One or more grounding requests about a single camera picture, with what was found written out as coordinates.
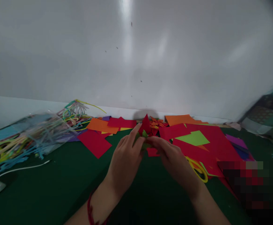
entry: red string bracelet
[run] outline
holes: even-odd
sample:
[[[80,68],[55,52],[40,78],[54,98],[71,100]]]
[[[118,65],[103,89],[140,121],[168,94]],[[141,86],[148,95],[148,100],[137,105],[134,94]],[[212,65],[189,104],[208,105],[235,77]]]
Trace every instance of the red string bracelet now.
[[[89,223],[90,225],[99,225],[99,221],[97,223],[94,222],[93,218],[93,207],[90,205],[90,200],[92,198],[94,191],[90,194],[89,199],[87,200],[87,214],[89,216]],[[102,225],[106,225],[108,218],[102,223]]]

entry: hand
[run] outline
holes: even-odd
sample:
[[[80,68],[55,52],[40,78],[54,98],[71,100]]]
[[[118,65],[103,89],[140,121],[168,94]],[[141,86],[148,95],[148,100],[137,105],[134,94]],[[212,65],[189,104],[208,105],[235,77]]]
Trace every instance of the hand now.
[[[158,150],[164,167],[188,192],[189,197],[191,199],[197,197],[203,182],[195,174],[181,149],[160,137],[149,137],[147,141]]]
[[[133,145],[140,127],[141,123],[136,125],[129,135],[120,140],[103,181],[110,185],[118,198],[121,198],[132,184],[143,158],[140,150],[146,139],[139,137]]]

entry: yellow scissors handle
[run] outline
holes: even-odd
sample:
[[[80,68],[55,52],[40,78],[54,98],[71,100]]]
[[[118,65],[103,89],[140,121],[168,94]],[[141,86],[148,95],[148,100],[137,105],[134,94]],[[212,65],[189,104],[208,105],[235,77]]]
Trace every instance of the yellow scissors handle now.
[[[204,183],[207,183],[208,176],[207,176],[207,173],[206,173],[205,169],[203,169],[203,167],[201,165],[199,165],[197,162],[193,161],[191,158],[188,158],[187,156],[185,156],[185,158],[188,160],[188,162],[189,162],[189,164],[190,164],[190,166],[192,167],[193,170],[195,170],[194,164],[200,168],[200,170],[204,174],[204,179],[202,179],[202,177],[200,177],[199,174],[197,174],[196,171],[195,171],[195,173]]]

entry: scissors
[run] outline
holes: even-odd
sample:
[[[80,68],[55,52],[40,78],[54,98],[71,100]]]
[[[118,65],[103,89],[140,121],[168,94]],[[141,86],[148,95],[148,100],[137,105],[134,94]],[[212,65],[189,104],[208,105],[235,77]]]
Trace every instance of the scissors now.
[[[188,160],[190,166],[192,167],[192,169],[195,171],[196,175],[204,182],[207,183],[208,181],[208,176],[207,173],[205,171],[205,169],[199,165],[197,162],[195,162],[194,160],[192,160],[191,158],[188,158],[187,156],[185,156],[185,158]],[[200,176],[200,174],[196,171],[194,164],[199,167],[199,169],[202,171],[202,174],[204,175],[204,179]]]

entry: green table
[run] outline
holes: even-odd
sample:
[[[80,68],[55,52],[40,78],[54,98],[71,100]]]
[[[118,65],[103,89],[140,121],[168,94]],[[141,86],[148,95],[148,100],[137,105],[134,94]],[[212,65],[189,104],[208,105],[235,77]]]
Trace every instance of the green table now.
[[[81,142],[69,142],[45,157],[31,156],[0,177],[7,186],[0,193],[0,224],[63,224],[105,177],[119,140],[131,130],[107,137],[112,147],[100,158]],[[257,161],[273,160],[273,144],[261,137],[232,128],[224,133],[242,138]],[[235,197],[217,179],[206,184],[231,224],[251,224]],[[184,190],[163,168],[160,158],[145,155],[133,184],[110,217],[110,224],[195,224],[193,208]]]

